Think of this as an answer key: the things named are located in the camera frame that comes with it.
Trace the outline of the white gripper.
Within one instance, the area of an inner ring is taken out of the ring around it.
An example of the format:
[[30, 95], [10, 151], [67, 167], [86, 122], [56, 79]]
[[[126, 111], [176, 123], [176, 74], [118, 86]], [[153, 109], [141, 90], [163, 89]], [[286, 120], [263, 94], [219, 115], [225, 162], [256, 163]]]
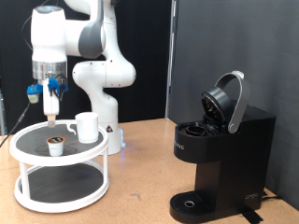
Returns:
[[54, 128], [56, 115], [59, 114], [59, 100], [54, 93], [50, 93], [47, 79], [43, 82], [43, 108], [44, 114], [48, 116], [48, 126]]

